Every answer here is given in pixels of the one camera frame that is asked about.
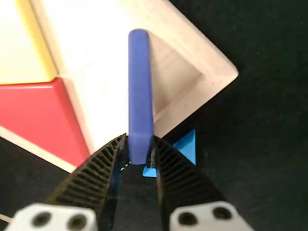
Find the red shape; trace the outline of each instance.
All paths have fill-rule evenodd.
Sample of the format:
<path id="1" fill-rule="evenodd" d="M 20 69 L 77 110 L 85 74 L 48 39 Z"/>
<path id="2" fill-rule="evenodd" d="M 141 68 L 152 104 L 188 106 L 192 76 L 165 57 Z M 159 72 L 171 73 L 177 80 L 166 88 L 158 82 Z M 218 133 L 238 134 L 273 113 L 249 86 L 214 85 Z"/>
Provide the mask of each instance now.
<path id="1" fill-rule="evenodd" d="M 74 166 L 90 155 L 61 78 L 0 85 L 0 125 Z"/>

